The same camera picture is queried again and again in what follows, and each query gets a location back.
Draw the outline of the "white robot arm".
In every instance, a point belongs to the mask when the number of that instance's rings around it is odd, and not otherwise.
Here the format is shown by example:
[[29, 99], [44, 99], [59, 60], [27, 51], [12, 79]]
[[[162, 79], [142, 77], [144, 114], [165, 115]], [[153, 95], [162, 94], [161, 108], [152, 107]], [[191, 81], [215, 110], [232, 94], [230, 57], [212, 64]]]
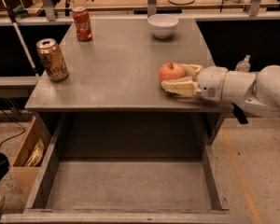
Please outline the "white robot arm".
[[162, 81], [165, 91], [188, 97], [199, 95], [214, 102], [228, 101], [259, 117], [280, 117], [280, 65], [266, 66], [257, 73], [194, 64], [181, 67], [186, 75]]

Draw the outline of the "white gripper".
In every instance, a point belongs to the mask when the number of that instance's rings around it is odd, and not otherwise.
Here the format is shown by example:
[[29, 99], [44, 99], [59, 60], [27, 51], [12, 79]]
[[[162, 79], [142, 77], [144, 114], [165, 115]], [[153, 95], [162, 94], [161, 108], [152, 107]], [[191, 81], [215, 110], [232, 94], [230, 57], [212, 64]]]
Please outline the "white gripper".
[[225, 67], [210, 66], [204, 68], [199, 64], [182, 64], [185, 77], [164, 80], [161, 87], [170, 93], [192, 97], [201, 91], [205, 100], [220, 101], [223, 81], [228, 73]]

